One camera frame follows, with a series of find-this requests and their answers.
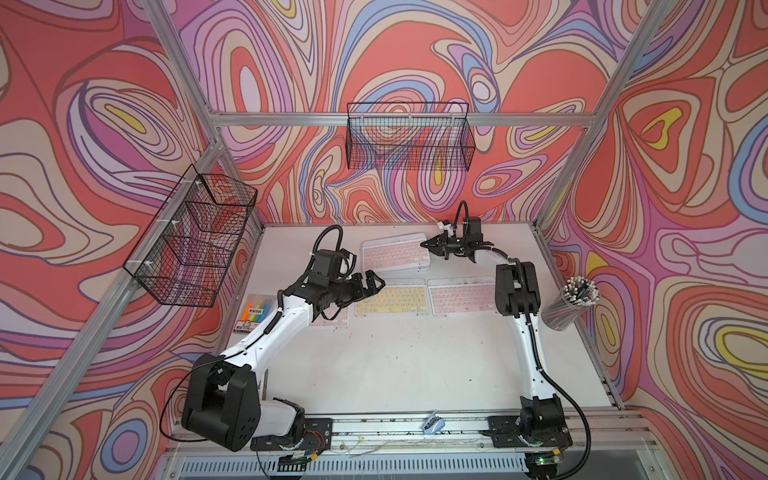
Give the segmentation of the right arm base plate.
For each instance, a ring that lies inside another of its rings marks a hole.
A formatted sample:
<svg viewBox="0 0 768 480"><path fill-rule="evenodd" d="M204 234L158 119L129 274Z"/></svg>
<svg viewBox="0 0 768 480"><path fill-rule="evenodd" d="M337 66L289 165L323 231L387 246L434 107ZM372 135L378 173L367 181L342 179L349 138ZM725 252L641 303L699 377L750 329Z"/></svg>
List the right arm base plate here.
<svg viewBox="0 0 768 480"><path fill-rule="evenodd" d="M488 437L495 448L567 450L573 446L570 431L565 425L525 425L518 416L490 416L487 420L488 428L481 434Z"/></svg>

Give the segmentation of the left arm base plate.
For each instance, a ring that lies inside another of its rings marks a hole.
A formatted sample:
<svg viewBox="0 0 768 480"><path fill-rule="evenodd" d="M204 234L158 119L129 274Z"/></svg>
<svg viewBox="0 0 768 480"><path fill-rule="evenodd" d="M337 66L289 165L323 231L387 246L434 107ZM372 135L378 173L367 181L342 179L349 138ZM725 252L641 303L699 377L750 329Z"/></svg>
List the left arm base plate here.
<svg viewBox="0 0 768 480"><path fill-rule="evenodd" d="M332 446L333 419L310 417L294 425L285 436L254 437L252 451L320 454Z"/></svg>

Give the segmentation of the yellow keyboard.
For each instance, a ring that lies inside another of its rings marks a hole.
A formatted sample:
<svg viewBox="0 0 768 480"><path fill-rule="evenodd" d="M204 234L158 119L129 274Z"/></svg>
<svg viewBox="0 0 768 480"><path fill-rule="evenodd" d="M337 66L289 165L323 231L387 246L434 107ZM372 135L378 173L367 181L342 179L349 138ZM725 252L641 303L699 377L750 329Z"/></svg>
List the yellow keyboard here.
<svg viewBox="0 0 768 480"><path fill-rule="evenodd" d="M354 313L363 318L428 315L427 284L423 279L389 279L379 293L356 303Z"/></svg>

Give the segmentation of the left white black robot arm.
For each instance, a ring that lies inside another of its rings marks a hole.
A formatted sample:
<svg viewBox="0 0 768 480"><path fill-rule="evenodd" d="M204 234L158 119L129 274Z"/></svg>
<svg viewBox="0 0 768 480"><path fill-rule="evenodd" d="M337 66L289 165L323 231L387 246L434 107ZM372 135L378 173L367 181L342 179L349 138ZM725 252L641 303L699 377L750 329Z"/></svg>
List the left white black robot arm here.
<svg viewBox="0 0 768 480"><path fill-rule="evenodd" d="M386 282L374 271L356 272L355 255L315 252L298 279L276 295L277 306L244 339L218 356L202 355L190 375L181 426L230 451L258 437L298 441L302 408L285 399L263 400L270 363L332 306L338 311L379 294Z"/></svg>

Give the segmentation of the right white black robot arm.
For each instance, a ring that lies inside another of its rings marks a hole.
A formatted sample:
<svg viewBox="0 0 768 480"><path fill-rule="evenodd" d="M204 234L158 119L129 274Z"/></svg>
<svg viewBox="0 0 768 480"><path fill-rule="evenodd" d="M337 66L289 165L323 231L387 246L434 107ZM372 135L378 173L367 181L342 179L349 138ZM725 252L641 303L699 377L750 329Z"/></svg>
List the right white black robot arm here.
<svg viewBox="0 0 768 480"><path fill-rule="evenodd" d="M566 426L562 389L548 374L540 339L541 295L536 268L505 253L482 234L481 220L470 217L457 230L455 222L440 222L439 233L421 243L429 253L446 260L465 258L494 273L496 311L511 321L524 393L516 420L518 435L529 444Z"/></svg>

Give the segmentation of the pink keyboard front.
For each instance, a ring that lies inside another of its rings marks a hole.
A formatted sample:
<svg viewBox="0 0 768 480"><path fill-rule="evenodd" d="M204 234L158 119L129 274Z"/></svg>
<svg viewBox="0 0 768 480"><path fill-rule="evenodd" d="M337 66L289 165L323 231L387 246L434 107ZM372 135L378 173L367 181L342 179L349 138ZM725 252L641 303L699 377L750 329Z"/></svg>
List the pink keyboard front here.
<svg viewBox="0 0 768 480"><path fill-rule="evenodd" d="M424 233L367 240L361 243L364 270L377 273L425 271L430 268L430 253L422 246Z"/></svg>

